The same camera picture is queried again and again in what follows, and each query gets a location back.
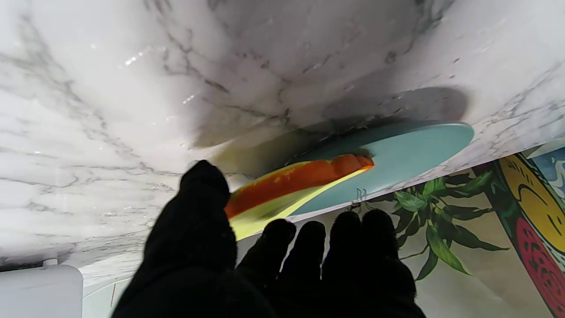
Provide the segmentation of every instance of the marble countertop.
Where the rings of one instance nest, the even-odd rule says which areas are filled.
[[[56,255],[86,285],[135,270],[198,159],[236,188],[350,127],[473,126],[384,193],[565,136],[560,0],[0,0],[0,15],[0,265]]]

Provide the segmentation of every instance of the carrot slice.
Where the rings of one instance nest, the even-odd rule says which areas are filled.
[[[225,207],[228,218],[241,214],[259,204],[312,187],[341,179],[355,171],[374,166],[371,158],[343,154],[332,161],[298,162],[278,169],[246,184],[234,192]]]

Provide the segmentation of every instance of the gloved hand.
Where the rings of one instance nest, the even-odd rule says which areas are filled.
[[[113,317],[424,317],[410,270],[398,259],[390,217],[340,214],[322,265],[325,228],[267,225],[235,268],[221,172],[200,161],[181,180],[147,239],[143,262]]]

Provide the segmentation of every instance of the yellow cartoon face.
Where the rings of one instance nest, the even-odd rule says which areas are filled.
[[[530,222],[555,249],[565,252],[565,214],[551,192],[517,156],[500,159],[500,165],[514,198]]]

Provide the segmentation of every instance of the red watermelon graphic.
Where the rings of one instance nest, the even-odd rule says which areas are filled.
[[[518,219],[516,237],[520,257],[551,313],[565,318],[565,276],[531,225]]]

